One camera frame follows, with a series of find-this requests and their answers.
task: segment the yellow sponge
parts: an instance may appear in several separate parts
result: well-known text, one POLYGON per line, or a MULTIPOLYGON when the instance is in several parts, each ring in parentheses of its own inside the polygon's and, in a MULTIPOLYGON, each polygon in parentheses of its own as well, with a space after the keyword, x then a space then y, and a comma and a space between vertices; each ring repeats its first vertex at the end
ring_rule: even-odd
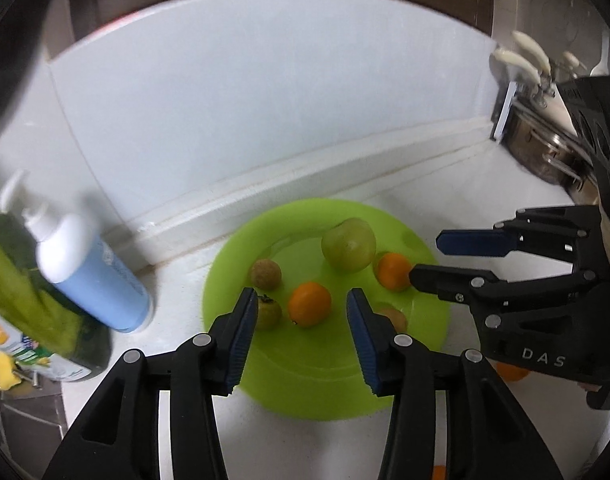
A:
POLYGON ((0 352, 0 390, 6 391, 21 383, 21 380, 13 374, 15 368, 14 360, 0 352))

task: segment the white countertop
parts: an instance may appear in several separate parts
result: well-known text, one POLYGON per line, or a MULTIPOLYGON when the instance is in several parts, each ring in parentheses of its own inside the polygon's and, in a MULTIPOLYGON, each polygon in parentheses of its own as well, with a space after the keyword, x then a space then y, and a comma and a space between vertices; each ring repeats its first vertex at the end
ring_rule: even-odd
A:
MULTIPOLYGON (((360 186, 360 192, 354 188, 337 196, 364 198, 365 186, 369 183, 360 186)), ((477 155, 411 182, 379 190, 364 202, 409 225, 434 249, 442 264, 488 268, 509 280, 570 270, 568 264, 521 253, 503 259, 455 258, 435 250, 434 238, 442 229, 489 228, 496 221, 513 218, 517 208, 570 204, 562 188, 532 176, 492 142, 477 155)), ((203 285, 223 243, 220 240, 202 247, 143 277, 157 299, 155 317, 141 333, 114 336, 110 365, 129 348, 140 348, 147 355, 167 352, 204 330, 203 285)), ((478 348, 468 308, 454 305, 451 312, 443 351, 460 354, 463 349, 478 348)), ((63 384, 70 425, 103 377, 104 374, 63 384)), ((511 390, 541 433, 564 478, 573 478, 604 432, 610 413, 590 410, 585 393, 575 383, 537 373, 512 384, 511 390)), ((437 398, 435 462, 445 463, 445 401, 442 394, 437 398)), ((296 420, 268 412, 238 388, 227 399, 214 397, 214 410, 231 480, 373 480, 378 475, 389 410, 334 422, 296 420)), ((159 435, 161 478, 171 480, 166 394, 161 399, 159 435)))

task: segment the green liquid bottle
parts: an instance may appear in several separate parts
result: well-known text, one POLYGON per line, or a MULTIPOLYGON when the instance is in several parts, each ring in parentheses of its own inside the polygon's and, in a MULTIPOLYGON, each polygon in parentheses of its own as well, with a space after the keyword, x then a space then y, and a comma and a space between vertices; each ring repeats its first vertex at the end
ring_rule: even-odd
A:
POLYGON ((0 349, 55 381, 98 375, 111 354, 109 329, 43 278, 35 251, 24 226, 0 214, 0 349))

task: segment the green plate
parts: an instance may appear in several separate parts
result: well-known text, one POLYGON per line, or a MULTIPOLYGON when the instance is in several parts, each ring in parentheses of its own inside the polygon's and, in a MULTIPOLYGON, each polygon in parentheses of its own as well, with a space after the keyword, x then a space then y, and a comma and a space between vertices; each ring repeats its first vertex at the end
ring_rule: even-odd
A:
POLYGON ((340 274, 323 258, 322 234, 347 218, 362 218, 376 234, 377 252, 402 253, 412 263, 434 264, 432 253, 405 224, 380 209, 357 202, 312 198, 263 213, 242 226, 214 260, 205 283, 205 327, 230 312, 249 268, 259 258, 281 266, 283 284, 268 295, 283 306, 278 328, 255 333, 240 387, 273 412, 300 418, 333 420, 368 415, 391 404, 372 395, 363 381, 345 314, 345 297, 361 287, 373 305, 386 301, 401 309, 408 332, 428 348, 441 348, 449 319, 448 304, 413 288, 390 292, 374 277, 371 266, 340 274), (332 314, 318 326, 293 325, 286 306, 303 282, 326 286, 332 314))

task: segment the soap dispenser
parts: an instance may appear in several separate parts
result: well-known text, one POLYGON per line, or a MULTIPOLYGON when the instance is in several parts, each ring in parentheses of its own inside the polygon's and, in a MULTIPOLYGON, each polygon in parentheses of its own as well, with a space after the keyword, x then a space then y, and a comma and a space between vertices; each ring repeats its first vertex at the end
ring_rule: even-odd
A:
POLYGON ((25 227, 34 236, 38 270, 80 308, 118 332, 149 324, 152 299, 143 284, 81 216, 61 218, 47 202, 37 203, 24 189, 27 176, 16 171, 0 192, 0 212, 18 201, 25 227))

